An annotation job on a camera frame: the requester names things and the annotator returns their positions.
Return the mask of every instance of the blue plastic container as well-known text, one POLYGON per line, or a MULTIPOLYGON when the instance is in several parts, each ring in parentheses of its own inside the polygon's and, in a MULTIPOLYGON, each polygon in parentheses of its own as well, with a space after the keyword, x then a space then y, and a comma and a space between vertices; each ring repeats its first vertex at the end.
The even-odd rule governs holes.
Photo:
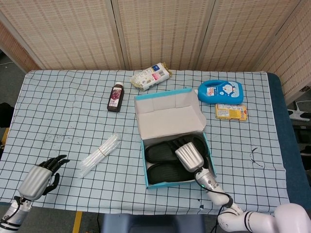
POLYGON ((198 98, 205 103, 240 104, 243 102, 241 83, 224 80, 209 80, 198 89, 198 98))

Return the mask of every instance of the checkered tablecloth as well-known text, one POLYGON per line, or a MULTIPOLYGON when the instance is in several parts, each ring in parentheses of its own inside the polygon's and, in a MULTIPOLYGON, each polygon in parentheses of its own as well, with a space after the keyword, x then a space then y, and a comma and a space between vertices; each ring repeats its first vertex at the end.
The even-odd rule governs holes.
POLYGON ((289 202, 265 72, 173 71, 169 80, 147 92, 130 84, 133 74, 124 70, 28 73, 0 161, 0 201, 10 202, 18 195, 33 165, 67 154, 70 162, 59 170, 60 185, 35 206, 101 213, 215 214, 219 206, 213 206, 196 183, 146 190, 134 97, 197 88, 203 81, 221 79, 242 83, 248 120, 218 120, 214 106, 201 103, 217 181, 244 210, 271 212, 289 202), (116 81, 124 82, 125 94, 121 112, 112 113, 106 107, 116 81), (122 135, 121 146, 80 178, 78 162, 113 132, 122 135))

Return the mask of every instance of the bottle cap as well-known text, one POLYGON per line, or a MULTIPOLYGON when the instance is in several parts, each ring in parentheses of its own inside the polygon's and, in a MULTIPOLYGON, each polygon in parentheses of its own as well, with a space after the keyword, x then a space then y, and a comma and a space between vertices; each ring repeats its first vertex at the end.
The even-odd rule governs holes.
POLYGON ((121 85, 121 86, 123 86, 123 83, 122 82, 116 82, 116 84, 115 85, 121 85))

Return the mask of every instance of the yellow tape on floor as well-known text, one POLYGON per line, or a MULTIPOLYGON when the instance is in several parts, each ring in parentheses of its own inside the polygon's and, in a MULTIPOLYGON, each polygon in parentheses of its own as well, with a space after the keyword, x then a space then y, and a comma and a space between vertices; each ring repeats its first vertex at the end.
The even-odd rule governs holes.
POLYGON ((76 218, 74 219, 74 225, 73 225, 72 233, 79 233, 81 219, 82 219, 82 213, 83 213, 82 211, 76 212, 76 218))
POLYGON ((4 135, 3 135, 3 137, 2 137, 2 140, 1 140, 2 145, 5 145, 6 139, 7 139, 7 137, 8 137, 8 133, 9 133, 9 128, 6 128, 6 129, 5 129, 5 132, 4 132, 4 135))

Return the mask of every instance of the snack package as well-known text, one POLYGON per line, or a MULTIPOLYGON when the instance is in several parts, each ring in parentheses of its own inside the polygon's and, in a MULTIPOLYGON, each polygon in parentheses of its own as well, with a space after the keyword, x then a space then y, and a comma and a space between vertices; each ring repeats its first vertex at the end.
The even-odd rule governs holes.
POLYGON ((247 110, 244 105, 216 104, 216 118, 247 120, 247 110))
POLYGON ((130 78, 130 82, 140 90, 148 90, 160 82, 170 78, 172 73, 166 67, 165 63, 158 63, 142 72, 135 74, 130 78))

